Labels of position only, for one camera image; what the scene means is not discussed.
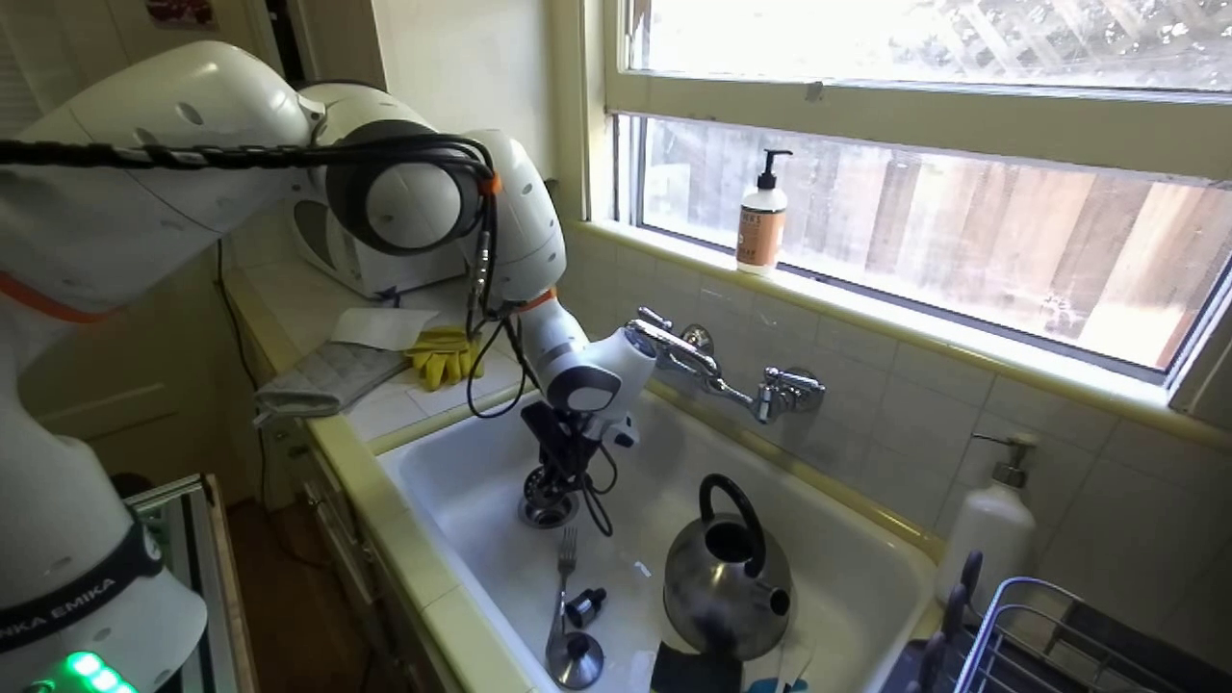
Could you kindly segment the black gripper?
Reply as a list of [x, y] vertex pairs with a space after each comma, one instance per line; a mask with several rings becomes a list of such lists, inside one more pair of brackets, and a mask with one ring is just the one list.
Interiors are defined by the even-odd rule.
[[588, 441], [576, 418], [567, 418], [544, 401], [529, 403], [519, 421], [541, 443], [541, 466], [523, 479], [519, 518], [529, 523], [551, 523], [560, 501], [567, 523], [576, 518], [580, 488], [594, 484], [588, 462], [603, 451], [603, 443]]

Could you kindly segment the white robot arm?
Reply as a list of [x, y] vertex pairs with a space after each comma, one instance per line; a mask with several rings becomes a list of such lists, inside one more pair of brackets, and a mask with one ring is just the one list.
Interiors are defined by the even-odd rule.
[[156, 693], [207, 625], [96, 451], [19, 403], [25, 370], [304, 195], [380, 253], [478, 244], [470, 306], [507, 326], [553, 466], [632, 423], [653, 347], [632, 326], [594, 338], [561, 308], [561, 224], [517, 138], [447, 134], [362, 85], [292, 89], [230, 41], [135, 62], [4, 144], [0, 693]]

